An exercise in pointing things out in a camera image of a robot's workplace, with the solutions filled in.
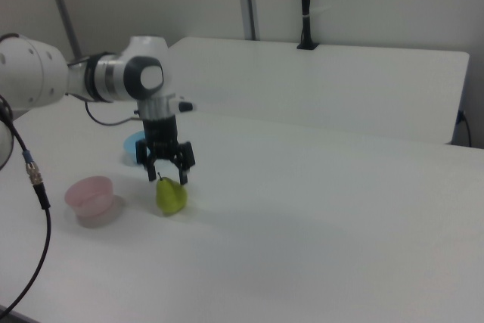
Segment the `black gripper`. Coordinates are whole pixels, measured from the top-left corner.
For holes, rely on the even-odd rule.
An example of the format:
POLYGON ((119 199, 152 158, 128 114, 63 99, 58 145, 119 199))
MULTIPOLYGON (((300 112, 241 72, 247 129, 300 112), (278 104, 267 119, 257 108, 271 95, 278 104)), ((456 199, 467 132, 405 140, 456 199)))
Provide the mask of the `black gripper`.
POLYGON ((144 138, 135 143, 136 163, 147 172, 149 182, 157 179, 155 162, 170 160, 178 169, 181 185, 188 183, 188 173, 196 164, 192 144, 178 143, 178 129, 175 116, 160 120, 143 120, 144 138))

